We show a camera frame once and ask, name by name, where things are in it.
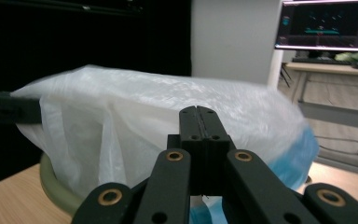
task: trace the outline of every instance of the white plastic bag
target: white plastic bag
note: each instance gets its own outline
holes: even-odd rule
[[[149,177],[167,135],[179,132],[178,112],[192,105],[216,111],[236,147],[259,155],[289,187],[305,180],[318,150],[283,95],[239,81],[86,66],[12,95],[40,98],[42,125],[19,128],[83,197],[106,182],[133,187]]]

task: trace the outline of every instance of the plastic bag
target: plastic bag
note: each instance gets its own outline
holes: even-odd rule
[[[256,84],[86,66],[12,95],[40,98],[42,125],[19,129],[83,197],[106,182],[133,187],[149,177],[167,135],[179,132],[178,112],[192,105],[215,110],[236,147],[257,153],[293,189],[318,151],[297,107]]]

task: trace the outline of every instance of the computer monitor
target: computer monitor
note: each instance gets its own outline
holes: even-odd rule
[[[358,0],[282,2],[275,49],[358,51]]]

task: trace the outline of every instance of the floor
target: floor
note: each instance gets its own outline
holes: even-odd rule
[[[284,72],[288,85],[280,78],[278,90],[293,104],[301,93],[304,75]],[[358,110],[358,77],[313,74],[304,95],[305,102],[334,105]],[[316,161],[358,173],[358,128],[308,119],[320,145]]]

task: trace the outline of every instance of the table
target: table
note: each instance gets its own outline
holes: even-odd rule
[[[336,74],[343,76],[358,76],[358,69],[349,65],[334,65],[321,63],[287,63],[285,68],[298,72],[305,72],[303,79],[301,95],[298,99],[298,106],[304,116],[309,119],[319,119],[338,124],[358,127],[358,110],[343,108],[331,105],[319,105],[304,101],[304,94],[307,88],[307,82],[310,79],[310,73]]]
[[[313,163],[313,183],[323,182],[346,190],[358,200],[358,174]],[[39,165],[0,182],[0,224],[70,223],[71,217],[56,207],[40,185]]]

